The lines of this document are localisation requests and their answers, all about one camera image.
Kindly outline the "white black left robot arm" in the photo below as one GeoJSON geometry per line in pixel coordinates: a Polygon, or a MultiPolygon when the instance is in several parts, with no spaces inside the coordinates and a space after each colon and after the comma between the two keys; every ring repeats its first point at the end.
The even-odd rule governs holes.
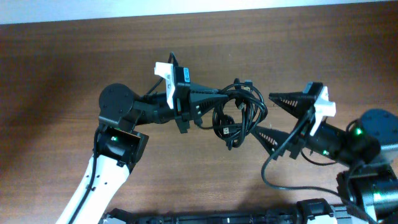
{"type": "Polygon", "coordinates": [[[99,96],[93,154],[58,223],[98,223],[141,159],[149,140],[135,130],[136,126],[174,120],[180,132],[186,133],[191,120],[191,94],[189,84],[144,96],[120,83],[107,86],[99,96]]]}

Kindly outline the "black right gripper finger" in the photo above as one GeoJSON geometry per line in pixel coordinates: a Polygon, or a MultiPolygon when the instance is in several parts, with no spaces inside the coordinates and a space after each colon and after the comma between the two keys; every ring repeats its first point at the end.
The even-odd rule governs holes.
{"type": "Polygon", "coordinates": [[[314,95],[303,92],[270,93],[269,99],[298,119],[311,111],[314,104],[314,95]]]}
{"type": "Polygon", "coordinates": [[[260,142],[270,156],[273,155],[273,153],[278,150],[279,146],[290,136],[287,132],[260,126],[255,127],[251,131],[251,134],[260,142]]]}

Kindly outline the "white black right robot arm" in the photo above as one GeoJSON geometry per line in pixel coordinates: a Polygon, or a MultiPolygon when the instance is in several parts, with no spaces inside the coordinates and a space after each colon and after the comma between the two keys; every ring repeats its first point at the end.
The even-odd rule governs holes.
{"type": "Polygon", "coordinates": [[[265,148],[269,158],[261,169],[262,180],[277,190],[288,186],[267,180],[270,161],[290,151],[296,159],[304,148],[325,156],[348,170],[337,175],[337,192],[342,202],[362,213],[370,223],[397,223],[397,176],[392,162],[397,158],[397,116],[382,109],[366,111],[352,120],[346,129],[326,122],[336,114],[336,105],[328,92],[271,93],[271,101],[298,119],[291,133],[257,128],[258,139],[270,137],[265,148]]]}

